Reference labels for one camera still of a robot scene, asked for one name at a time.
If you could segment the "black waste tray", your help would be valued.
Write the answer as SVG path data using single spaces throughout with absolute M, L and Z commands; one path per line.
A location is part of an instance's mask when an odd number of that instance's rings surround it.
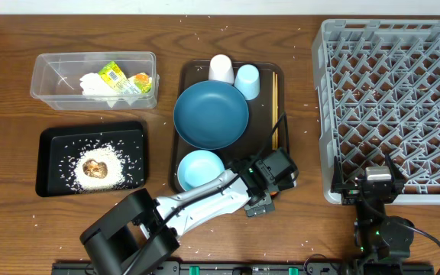
M 125 181 L 118 189 L 141 188 L 147 179 L 147 135 L 139 121 L 108 124 L 74 125 L 48 128 L 40 135 L 35 192 L 40 197 L 73 195 L 80 192 L 70 187 L 68 158 L 79 152 L 111 144 L 125 161 Z

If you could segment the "white rice pile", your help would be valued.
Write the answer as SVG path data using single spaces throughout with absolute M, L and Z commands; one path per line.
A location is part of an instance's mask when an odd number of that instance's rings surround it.
M 106 163 L 108 175 L 104 179 L 88 177 L 84 174 L 82 165 L 88 160 L 94 159 Z M 125 161 L 115 147 L 105 144 L 93 149 L 79 152 L 77 157 L 68 158 L 70 176 L 66 179 L 71 182 L 70 187 L 80 192 L 95 192 L 114 189 L 125 181 L 123 166 Z

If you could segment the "light blue bowl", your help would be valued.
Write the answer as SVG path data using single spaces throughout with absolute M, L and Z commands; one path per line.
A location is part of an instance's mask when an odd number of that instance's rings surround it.
M 180 186 L 189 191 L 214 180 L 224 171 L 224 164 L 216 154 L 195 150 L 180 161 L 176 175 Z

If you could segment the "grey dishwasher rack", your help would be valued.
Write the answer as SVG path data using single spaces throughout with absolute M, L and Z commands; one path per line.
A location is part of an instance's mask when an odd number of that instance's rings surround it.
M 405 177 L 400 205 L 440 205 L 440 20 L 328 19 L 312 45 L 322 188 L 334 157 L 344 182 L 385 154 Z

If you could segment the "golden brown food scrap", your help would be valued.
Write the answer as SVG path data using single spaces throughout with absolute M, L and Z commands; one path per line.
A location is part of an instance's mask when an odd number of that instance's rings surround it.
M 88 159 L 82 165 L 82 171 L 88 177 L 104 179 L 108 175 L 108 167 L 104 162 L 98 162 L 94 159 Z

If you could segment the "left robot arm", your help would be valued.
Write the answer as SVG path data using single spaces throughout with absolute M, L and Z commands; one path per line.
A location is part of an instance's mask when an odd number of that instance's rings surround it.
M 265 158 L 239 161 L 214 180 L 173 196 L 152 198 L 146 189 L 134 191 L 79 239 L 97 274 L 149 274 L 179 248 L 188 231 L 293 188 L 298 175 L 293 159 L 279 148 Z

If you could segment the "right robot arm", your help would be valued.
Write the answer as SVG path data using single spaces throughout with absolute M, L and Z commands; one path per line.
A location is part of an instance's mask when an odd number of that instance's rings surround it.
M 354 243 L 361 256 L 344 263 L 340 274 L 402 274 L 403 260 L 410 256 L 414 239 L 413 223 L 398 216 L 388 216 L 385 205 L 394 202 L 403 191 L 405 178 L 385 156 L 383 166 L 366 167 L 364 175 L 353 183 L 345 183 L 341 164 L 334 159 L 331 191 L 341 195 L 342 205 L 353 205 Z

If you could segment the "wooden chopstick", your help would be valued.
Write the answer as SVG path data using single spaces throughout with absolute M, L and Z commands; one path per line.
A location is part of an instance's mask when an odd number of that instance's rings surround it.
M 273 71 L 272 74 L 272 126 L 275 127 L 277 123 L 277 74 Z M 272 135 L 272 149 L 277 149 L 277 130 Z
M 273 125 L 276 126 L 278 119 L 278 75 L 273 72 L 273 95 L 272 95 L 272 109 L 273 109 Z M 278 148 L 278 130 L 276 128 L 273 134 L 273 150 Z

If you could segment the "light blue plastic cup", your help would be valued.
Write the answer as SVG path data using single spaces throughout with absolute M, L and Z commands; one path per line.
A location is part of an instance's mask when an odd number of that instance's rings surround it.
M 247 101 L 255 99 L 260 93 L 260 73 L 257 67 L 246 64 L 238 69 L 234 87 Z

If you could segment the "dark blue plate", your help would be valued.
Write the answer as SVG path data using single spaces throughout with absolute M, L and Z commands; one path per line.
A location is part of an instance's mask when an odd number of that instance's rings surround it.
M 225 82 L 202 81 L 185 89 L 176 100 L 173 122 L 179 136 L 194 147 L 227 147 L 244 133 L 249 109 L 244 96 Z

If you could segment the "clear plastic bin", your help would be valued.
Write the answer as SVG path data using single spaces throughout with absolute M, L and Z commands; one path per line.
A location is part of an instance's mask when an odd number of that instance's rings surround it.
M 88 73 L 98 73 L 115 61 L 127 77 L 146 73 L 152 77 L 152 89 L 147 94 L 121 94 L 134 99 L 129 105 L 119 100 L 113 108 L 107 102 L 90 99 L 82 94 L 79 79 Z M 155 108 L 158 101 L 159 75 L 157 58 L 147 51 L 44 53 L 37 57 L 31 80 L 31 96 L 55 110 L 95 111 Z

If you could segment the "green snack wrapper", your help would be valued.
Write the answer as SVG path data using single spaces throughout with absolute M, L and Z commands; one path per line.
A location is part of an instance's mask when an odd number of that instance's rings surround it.
M 127 77 L 115 61 L 106 64 L 99 72 L 101 79 L 119 94 L 147 94 L 152 89 L 152 77 L 138 73 Z

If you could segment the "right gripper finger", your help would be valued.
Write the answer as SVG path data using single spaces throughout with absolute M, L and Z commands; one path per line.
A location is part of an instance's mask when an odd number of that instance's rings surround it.
M 389 154 L 385 154 L 385 165 L 389 168 L 391 179 L 393 182 L 404 183 L 405 177 L 393 162 Z
M 344 183 L 344 177 L 341 169 L 341 162 L 337 157 L 334 157 L 332 185 L 341 186 L 343 183 Z

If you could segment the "white napkin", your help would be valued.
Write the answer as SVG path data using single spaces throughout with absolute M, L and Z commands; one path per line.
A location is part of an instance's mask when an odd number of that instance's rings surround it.
M 125 100 L 129 105 L 135 102 L 134 99 L 122 98 L 121 94 L 110 87 L 98 73 L 88 73 L 79 81 L 83 95 L 90 95 L 90 99 L 96 101 L 107 102 L 110 108 L 113 108 L 119 100 Z

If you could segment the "white plastic cup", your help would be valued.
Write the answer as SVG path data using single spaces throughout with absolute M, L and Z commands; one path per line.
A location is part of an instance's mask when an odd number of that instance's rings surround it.
M 224 55 L 215 55 L 209 63 L 209 80 L 220 81 L 232 85 L 235 81 L 231 59 Z

